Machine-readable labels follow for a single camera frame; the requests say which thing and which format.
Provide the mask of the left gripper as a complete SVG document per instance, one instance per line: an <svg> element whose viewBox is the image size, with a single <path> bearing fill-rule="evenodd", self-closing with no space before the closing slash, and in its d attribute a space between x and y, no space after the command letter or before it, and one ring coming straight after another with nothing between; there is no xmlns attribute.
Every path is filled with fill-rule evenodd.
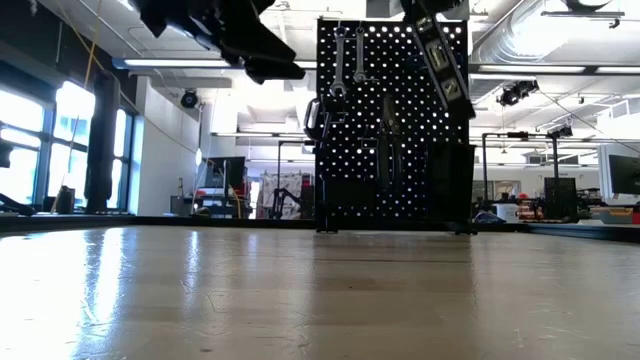
<svg viewBox="0 0 640 360"><path fill-rule="evenodd" d="M212 33L221 41L223 49L231 50L235 58L254 57L245 61L243 67L257 84L264 84L267 80L301 80L306 75L293 63L296 52L264 26L259 18L274 3L274 0L204 2L205 9L209 11L205 23L212 27Z"/></svg>

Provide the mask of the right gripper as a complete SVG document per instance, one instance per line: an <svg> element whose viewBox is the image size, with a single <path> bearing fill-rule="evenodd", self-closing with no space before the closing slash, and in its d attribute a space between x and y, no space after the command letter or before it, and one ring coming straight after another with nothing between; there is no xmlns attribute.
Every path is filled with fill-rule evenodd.
<svg viewBox="0 0 640 360"><path fill-rule="evenodd" d="M404 11L405 23L440 13L446 20L468 19L468 2L464 0L401 0L400 5Z"/></svg>

